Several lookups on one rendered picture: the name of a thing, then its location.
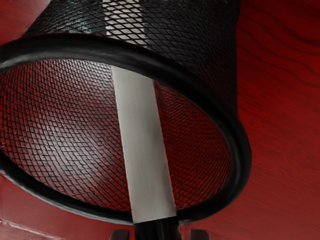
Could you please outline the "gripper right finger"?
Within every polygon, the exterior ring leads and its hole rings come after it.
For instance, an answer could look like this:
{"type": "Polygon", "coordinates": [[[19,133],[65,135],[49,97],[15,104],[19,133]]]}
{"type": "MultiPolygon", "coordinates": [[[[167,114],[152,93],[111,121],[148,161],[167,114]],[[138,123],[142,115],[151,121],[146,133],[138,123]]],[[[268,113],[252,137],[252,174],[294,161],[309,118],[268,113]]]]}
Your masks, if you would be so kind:
{"type": "Polygon", "coordinates": [[[204,229],[191,229],[190,240],[210,240],[210,235],[204,229]]]}

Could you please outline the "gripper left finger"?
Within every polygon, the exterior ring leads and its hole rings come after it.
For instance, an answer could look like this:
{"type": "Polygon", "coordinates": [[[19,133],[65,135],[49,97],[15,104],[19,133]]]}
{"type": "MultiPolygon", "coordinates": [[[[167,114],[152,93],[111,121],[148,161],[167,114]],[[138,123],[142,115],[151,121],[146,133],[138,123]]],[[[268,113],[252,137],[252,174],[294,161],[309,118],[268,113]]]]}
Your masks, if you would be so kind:
{"type": "Polygon", "coordinates": [[[128,229],[115,229],[111,232],[109,240],[130,240],[130,231],[128,229]]]}

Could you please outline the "white pen with black grip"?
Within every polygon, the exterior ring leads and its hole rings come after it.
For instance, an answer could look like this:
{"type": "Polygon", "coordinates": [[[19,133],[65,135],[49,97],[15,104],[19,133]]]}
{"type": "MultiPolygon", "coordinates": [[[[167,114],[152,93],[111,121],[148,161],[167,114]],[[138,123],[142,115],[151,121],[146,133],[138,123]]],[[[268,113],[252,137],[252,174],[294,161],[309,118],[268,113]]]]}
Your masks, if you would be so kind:
{"type": "MultiPolygon", "coordinates": [[[[102,0],[106,35],[150,51],[173,0],[102,0]]],[[[111,73],[135,240],[181,240],[155,79],[164,64],[141,54],[111,73]]]]}

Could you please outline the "black mesh pen holder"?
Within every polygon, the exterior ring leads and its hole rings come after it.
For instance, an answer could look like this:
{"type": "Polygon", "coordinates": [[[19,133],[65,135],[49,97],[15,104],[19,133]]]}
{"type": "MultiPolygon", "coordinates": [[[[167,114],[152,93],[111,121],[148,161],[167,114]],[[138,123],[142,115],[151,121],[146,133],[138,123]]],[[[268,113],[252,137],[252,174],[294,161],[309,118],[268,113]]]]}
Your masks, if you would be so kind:
{"type": "Polygon", "coordinates": [[[245,187],[252,154],[238,117],[241,0],[172,0],[157,50],[106,34],[103,0],[50,0],[0,46],[0,173],[58,208],[133,225],[112,65],[146,54],[176,217],[205,219],[245,187]]]}

